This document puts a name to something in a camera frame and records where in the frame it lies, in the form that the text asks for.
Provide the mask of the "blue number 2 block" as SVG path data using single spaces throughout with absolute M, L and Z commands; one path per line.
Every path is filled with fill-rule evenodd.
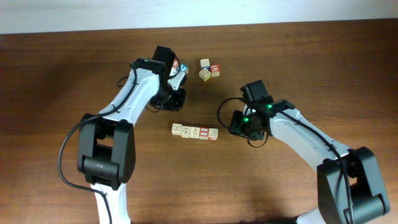
M 180 72 L 188 73 L 188 67 L 183 63 L 180 65 Z

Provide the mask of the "red number 1 block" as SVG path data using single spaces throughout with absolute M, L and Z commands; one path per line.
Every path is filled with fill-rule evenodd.
M 208 140 L 209 139 L 209 128 L 200 128 L 199 138 Z

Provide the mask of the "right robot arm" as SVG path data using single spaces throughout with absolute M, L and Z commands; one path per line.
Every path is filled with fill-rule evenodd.
M 318 205 L 287 223 L 367 223 L 390 212 L 391 205 L 375 154 L 353 149 L 322 132 L 287 100 L 274 101 L 258 80 L 240 89 L 230 134 L 248 143 L 273 136 L 293 149 L 317 175 Z

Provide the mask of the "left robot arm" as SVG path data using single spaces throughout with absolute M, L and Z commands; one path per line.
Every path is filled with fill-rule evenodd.
M 98 115 L 85 114 L 79 128 L 77 169 L 94 191 L 100 223 L 130 223 L 126 184 L 136 163 L 134 126 L 146 105 L 179 111 L 186 75 L 173 68 L 176 54 L 158 46 L 152 58 L 131 62 L 129 76 Z

